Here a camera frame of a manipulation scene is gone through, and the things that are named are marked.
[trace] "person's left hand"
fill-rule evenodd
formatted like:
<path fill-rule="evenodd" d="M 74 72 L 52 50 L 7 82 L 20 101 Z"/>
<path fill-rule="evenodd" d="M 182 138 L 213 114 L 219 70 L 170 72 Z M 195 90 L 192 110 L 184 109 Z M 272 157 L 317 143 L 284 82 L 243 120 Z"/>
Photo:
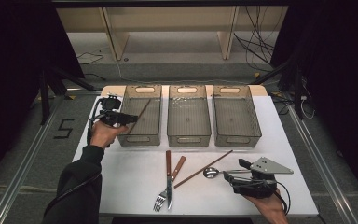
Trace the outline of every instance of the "person's left hand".
<path fill-rule="evenodd" d="M 89 144 L 105 149 L 115 141 L 115 138 L 118 134 L 127 130 L 127 126 L 120 126 L 115 128 L 99 120 L 94 123 L 94 126 L 92 126 L 92 137 Z"/>

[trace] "metal spoon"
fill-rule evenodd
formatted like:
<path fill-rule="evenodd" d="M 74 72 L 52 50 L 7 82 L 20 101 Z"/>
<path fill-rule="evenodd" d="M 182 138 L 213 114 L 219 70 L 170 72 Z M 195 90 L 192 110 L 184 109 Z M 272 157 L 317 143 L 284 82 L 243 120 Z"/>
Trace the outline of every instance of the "metal spoon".
<path fill-rule="evenodd" d="M 229 174 L 240 174 L 240 173 L 250 173 L 250 170 L 229 170 L 226 171 Z M 208 167 L 203 171 L 203 174 L 205 177 L 212 179 L 215 178 L 218 174 L 222 173 L 222 171 L 219 171 L 216 168 Z"/>

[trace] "table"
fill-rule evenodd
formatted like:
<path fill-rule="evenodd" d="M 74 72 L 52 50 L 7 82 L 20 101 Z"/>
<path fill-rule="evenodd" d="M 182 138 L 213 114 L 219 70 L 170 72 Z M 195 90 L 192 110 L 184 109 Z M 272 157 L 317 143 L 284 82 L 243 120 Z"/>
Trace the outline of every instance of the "table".
<path fill-rule="evenodd" d="M 102 161 L 101 214 L 126 217 L 260 216 L 250 202 L 233 193 L 232 187 L 222 175 L 215 179 L 207 179 L 202 174 L 196 175 L 173 190 L 171 210 L 168 211 L 164 206 L 158 214 L 155 213 L 152 205 L 166 185 L 165 150 L 167 149 L 172 151 L 172 166 L 176 165 L 181 156 L 186 157 L 175 183 L 194 174 L 231 149 L 234 151 L 216 163 L 214 165 L 216 168 L 219 170 L 240 169 L 238 159 L 254 162 L 261 156 L 265 156 L 294 170 L 293 175 L 276 175 L 277 180 L 283 183 L 290 193 L 292 207 L 289 216 L 314 217 L 318 214 L 274 104 L 262 87 L 252 86 L 251 88 L 263 134 L 255 148 L 215 147 L 213 135 L 208 147 L 169 148 L 166 135 L 168 88 L 169 86 L 163 86 L 162 90 L 161 145 L 158 147 L 122 147 L 116 141 L 105 151 Z M 105 87 L 102 96 L 109 91 L 122 95 L 124 87 Z M 212 86 L 207 86 L 207 93 L 210 115 L 212 115 Z M 80 158 L 82 147 L 86 145 L 86 136 L 87 125 L 76 150 L 74 161 Z M 283 198 L 288 201 L 286 192 L 282 187 L 280 189 Z"/>

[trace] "person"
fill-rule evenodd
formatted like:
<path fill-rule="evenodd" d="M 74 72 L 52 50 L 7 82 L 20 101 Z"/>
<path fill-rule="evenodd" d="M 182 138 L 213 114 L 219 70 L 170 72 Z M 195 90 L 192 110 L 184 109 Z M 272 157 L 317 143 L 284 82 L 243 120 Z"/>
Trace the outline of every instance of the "person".
<path fill-rule="evenodd" d="M 83 147 L 80 159 L 63 169 L 57 187 L 57 198 L 48 205 L 43 224 L 99 222 L 103 181 L 101 160 L 106 147 L 115 141 L 119 133 L 127 130 L 126 126 L 115 128 L 101 121 L 94 123 L 89 145 Z M 243 197 L 252 202 L 268 222 L 287 223 L 282 203 L 274 194 L 265 199 Z"/>

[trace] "black sleeve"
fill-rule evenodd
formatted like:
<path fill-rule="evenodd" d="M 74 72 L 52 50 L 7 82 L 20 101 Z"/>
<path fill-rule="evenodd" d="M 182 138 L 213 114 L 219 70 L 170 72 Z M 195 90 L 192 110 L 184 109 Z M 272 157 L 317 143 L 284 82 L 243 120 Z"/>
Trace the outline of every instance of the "black sleeve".
<path fill-rule="evenodd" d="M 101 173 L 104 151 L 100 147 L 83 147 L 78 161 L 68 164 L 62 171 L 57 197 Z M 47 212 L 42 223 L 98 223 L 102 177 L 99 175 L 78 190 L 67 194 Z"/>

